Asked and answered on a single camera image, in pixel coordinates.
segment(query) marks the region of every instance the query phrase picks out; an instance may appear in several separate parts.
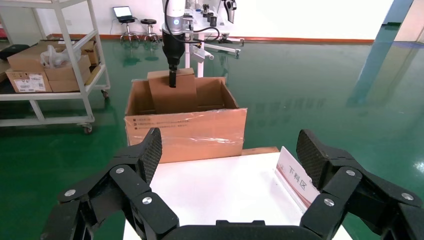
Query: metal shelf rack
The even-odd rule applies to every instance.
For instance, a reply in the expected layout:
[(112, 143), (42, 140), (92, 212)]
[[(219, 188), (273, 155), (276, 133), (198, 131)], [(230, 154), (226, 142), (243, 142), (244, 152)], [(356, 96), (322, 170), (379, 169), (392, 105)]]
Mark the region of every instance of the metal shelf rack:
[[(93, 31), (88, 33), (77, 43), (72, 45), (71, 37), (69, 35), (63, 8), (79, 4), (87, 1), (88, 9), (90, 12), (91, 23)], [(16, 94), (0, 94), (1, 101), (29, 101), (36, 118), (22, 118), (22, 119), (0, 119), (0, 127), (9, 126), (30, 126), (30, 125), (47, 125), (47, 124), (78, 124), (84, 127), (86, 134), (91, 133), (92, 126), (90, 123), (95, 121), (93, 111), (89, 102), (89, 94), (92, 90), (101, 90), (105, 98), (108, 97), (106, 90), (111, 88), (108, 70), (106, 68), (105, 56), (103, 54), (102, 44), (100, 41), (99, 30), (97, 27), (96, 17), (94, 14), (92, 0), (0, 0), (0, 7), (23, 7), (23, 8), (36, 8), (36, 9), (53, 9), (56, 13), (59, 27), (63, 35), (63, 40), (66, 45), (66, 49), (69, 53), (70, 62), (72, 63), (73, 71), (75, 73), (76, 81), (79, 86), (79, 92), (64, 92), (64, 93), (16, 93)], [(85, 86), (81, 75), (78, 61), (75, 57), (74, 50), (80, 49), (90, 39), (95, 37), (97, 52), (100, 57), (100, 71), (94, 77), (93, 81)], [(105, 74), (106, 84), (97, 85), (102, 74)], [(87, 116), (70, 116), (70, 117), (44, 117), (40, 110), (38, 100), (62, 100), (62, 99), (82, 99)]]

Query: package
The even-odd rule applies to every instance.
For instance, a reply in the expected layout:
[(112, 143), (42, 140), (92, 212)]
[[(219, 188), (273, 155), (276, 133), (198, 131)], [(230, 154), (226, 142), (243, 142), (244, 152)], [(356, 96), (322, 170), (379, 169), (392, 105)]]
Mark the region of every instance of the package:
[[(39, 45), (52, 45), (57, 52), (61, 52), (66, 49), (65, 41), (63, 40), (42, 40), (38, 43)], [(97, 43), (94, 40), (88, 41), (81, 47), (81, 54), (87, 55), (90, 58), (91, 65), (99, 65), (99, 53), (97, 51)]]
[[(81, 59), (81, 50), (76, 50), (75, 58), (77, 61)], [(41, 64), (45, 68), (54, 69), (60, 67), (63, 63), (70, 63), (71, 57), (68, 54), (68, 50), (57, 50), (54, 46), (48, 45), (47, 51), (40, 54)]]
[(8, 78), (6, 71), (10, 68), (11, 66), (7, 61), (0, 60), (0, 83)]
[[(78, 66), (84, 83), (86, 83), (90, 78), (90, 65), (89, 56), (82, 55), (81, 59), (78, 61)], [(74, 68), (70, 62), (62, 64), (57, 68), (46, 68), (44, 71), (53, 92), (63, 93), (80, 90), (77, 83), (77, 77), (74, 73)]]
[(7, 61), (13, 71), (42, 72), (44, 66), (41, 64), (40, 54), (46, 50), (44, 45), (34, 45), (8, 57)]
[(13, 71), (9, 69), (6, 71), (6, 75), (17, 93), (47, 93), (52, 91), (44, 71)]
[[(90, 70), (84, 71), (82, 74), (82, 80), (85, 82), (91, 76)], [(49, 81), (51, 90), (54, 93), (66, 93), (66, 92), (79, 92), (80, 87), (78, 86), (77, 80), (74, 81)]]
[(170, 88), (168, 76), (150, 72), (132, 83), (124, 118), (129, 144), (160, 128), (161, 163), (239, 156), (247, 109), (239, 108), (225, 78), (195, 78), (192, 68), (179, 69)]

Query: plastic wrap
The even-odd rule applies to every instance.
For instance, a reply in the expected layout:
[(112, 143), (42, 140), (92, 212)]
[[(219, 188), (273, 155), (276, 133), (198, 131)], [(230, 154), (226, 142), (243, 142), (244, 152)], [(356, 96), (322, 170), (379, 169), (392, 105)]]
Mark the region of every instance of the plastic wrap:
[[(74, 51), (76, 61), (78, 62), (81, 59), (81, 50)], [(41, 64), (54, 69), (59, 67), (64, 62), (71, 62), (71, 59), (68, 54), (68, 50), (65, 49), (62, 52), (56, 52), (56, 49), (52, 45), (47, 46), (47, 51), (40, 54)]]

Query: open cardboard box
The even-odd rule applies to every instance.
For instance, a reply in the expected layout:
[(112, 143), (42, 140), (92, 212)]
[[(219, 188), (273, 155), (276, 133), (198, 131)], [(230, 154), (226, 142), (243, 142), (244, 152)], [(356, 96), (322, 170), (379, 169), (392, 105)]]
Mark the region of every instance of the open cardboard box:
[(194, 77), (192, 68), (149, 72), (135, 80), (125, 112), (130, 145), (140, 143), (150, 128), (160, 128), (161, 163), (239, 156), (247, 108), (239, 108), (224, 77)]

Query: cable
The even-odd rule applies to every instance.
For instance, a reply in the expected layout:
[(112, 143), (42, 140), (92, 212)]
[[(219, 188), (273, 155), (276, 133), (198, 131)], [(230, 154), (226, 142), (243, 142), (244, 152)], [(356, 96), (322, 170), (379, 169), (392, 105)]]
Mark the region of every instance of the cable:
[(213, 26), (209, 26), (209, 27), (205, 27), (205, 28), (200, 29), (200, 30), (193, 31), (193, 33), (200, 33), (200, 32), (203, 32), (205, 30), (208, 30), (208, 29), (215, 29), (218, 32), (218, 36), (216, 36), (212, 40), (200, 40), (200, 39), (193, 38), (193, 41), (185, 41), (185, 40), (181, 40), (181, 39), (176, 38), (173, 35), (173, 33), (170, 29), (170, 26), (168, 25), (167, 13), (168, 13), (168, 3), (169, 2), (170, 2), (170, 0), (166, 0), (166, 2), (165, 2), (165, 26), (169, 31), (169, 35), (171, 35), (175, 40), (177, 40), (178, 42), (181, 42), (181, 43), (185, 43), (185, 44), (198, 44), (198, 43), (211, 43), (211, 42), (217, 40), (220, 37), (221, 34), (220, 34), (220, 31), (218, 30), (218, 28), (213, 27)]
[(112, 25), (110, 26), (110, 31), (109, 31), (109, 35), (112, 35), (112, 28), (114, 27), (114, 21), (118, 20), (118, 18), (115, 18), (112, 20)]

